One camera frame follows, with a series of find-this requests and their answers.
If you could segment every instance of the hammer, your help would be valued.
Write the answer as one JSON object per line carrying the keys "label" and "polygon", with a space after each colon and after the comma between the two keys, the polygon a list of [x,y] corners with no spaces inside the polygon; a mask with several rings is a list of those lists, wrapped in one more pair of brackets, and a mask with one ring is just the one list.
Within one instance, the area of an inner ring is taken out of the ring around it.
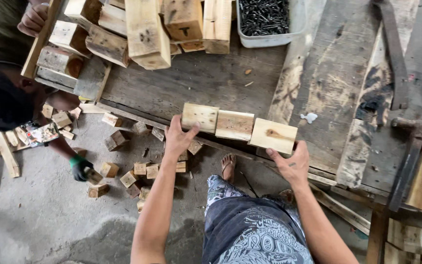
{"label": "hammer", "polygon": [[397,212],[402,203],[403,194],[407,191],[407,187],[415,175],[415,166],[422,147],[422,120],[396,117],[392,120],[392,126],[411,131],[407,151],[397,171],[394,185],[388,198],[388,208]]}

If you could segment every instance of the olive shirt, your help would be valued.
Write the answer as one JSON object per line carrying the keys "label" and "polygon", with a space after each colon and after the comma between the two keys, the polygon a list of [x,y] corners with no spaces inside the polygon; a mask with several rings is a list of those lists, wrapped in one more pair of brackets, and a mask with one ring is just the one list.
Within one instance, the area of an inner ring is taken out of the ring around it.
{"label": "olive shirt", "polygon": [[20,32],[17,25],[22,20],[27,0],[0,0],[0,60],[23,65],[33,38]]}

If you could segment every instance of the white plastic tub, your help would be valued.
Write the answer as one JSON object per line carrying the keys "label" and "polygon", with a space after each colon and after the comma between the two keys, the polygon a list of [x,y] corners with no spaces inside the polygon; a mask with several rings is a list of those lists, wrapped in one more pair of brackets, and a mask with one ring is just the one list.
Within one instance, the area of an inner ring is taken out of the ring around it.
{"label": "white plastic tub", "polygon": [[305,30],[307,24],[307,13],[305,0],[289,0],[289,32],[288,34],[268,35],[268,36],[245,36],[240,29],[240,4],[237,1],[237,27],[240,36],[240,42],[244,47],[272,47],[285,45],[291,42],[294,38],[300,37]]}

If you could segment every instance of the person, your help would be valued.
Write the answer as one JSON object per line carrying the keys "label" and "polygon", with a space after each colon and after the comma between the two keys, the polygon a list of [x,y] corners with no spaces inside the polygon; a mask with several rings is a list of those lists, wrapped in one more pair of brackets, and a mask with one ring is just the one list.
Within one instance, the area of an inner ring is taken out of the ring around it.
{"label": "person", "polygon": [[[165,243],[172,212],[175,166],[198,133],[197,122],[184,133],[180,115],[165,130],[167,145],[159,174],[137,220],[132,241],[132,264],[164,264]],[[208,179],[203,264],[226,263],[358,263],[316,201],[308,185],[308,151],[298,141],[285,159],[268,148],[292,190],[283,196],[252,198],[232,185],[235,155],[222,160],[223,177]]]}
{"label": "person", "polygon": [[[33,37],[38,36],[47,19],[47,2],[30,0],[31,6],[27,8],[27,0],[0,0],[0,131],[12,130],[30,121],[46,124],[41,114],[45,103],[60,111],[79,106],[76,95],[20,75]],[[49,146],[69,160],[74,179],[86,180],[84,169],[93,165],[77,155],[64,138],[49,142]]]}

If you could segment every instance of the smartphone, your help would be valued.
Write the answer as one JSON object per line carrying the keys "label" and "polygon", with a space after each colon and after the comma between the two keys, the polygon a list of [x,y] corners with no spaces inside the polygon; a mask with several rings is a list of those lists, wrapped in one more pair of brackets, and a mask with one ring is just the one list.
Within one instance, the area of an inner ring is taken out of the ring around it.
{"label": "smartphone", "polygon": [[44,143],[55,140],[58,137],[58,126],[56,126],[56,123],[54,122],[27,132],[27,138],[31,147],[43,145]]}

